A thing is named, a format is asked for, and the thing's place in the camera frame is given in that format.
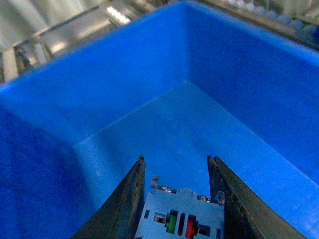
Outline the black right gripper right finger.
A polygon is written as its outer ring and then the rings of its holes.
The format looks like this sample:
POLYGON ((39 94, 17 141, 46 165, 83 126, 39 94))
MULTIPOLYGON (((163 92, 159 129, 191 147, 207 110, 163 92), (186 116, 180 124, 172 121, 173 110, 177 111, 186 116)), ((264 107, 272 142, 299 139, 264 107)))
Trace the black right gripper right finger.
POLYGON ((304 239, 218 156, 207 156, 210 195, 224 206, 226 239, 304 239))

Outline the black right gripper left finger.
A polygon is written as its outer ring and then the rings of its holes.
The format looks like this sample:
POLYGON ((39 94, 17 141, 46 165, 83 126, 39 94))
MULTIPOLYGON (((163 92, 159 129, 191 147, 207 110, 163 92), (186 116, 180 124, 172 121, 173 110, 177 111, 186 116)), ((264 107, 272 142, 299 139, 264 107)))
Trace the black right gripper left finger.
POLYGON ((145 171, 141 155, 101 208, 72 238, 133 239, 144 207, 145 171))

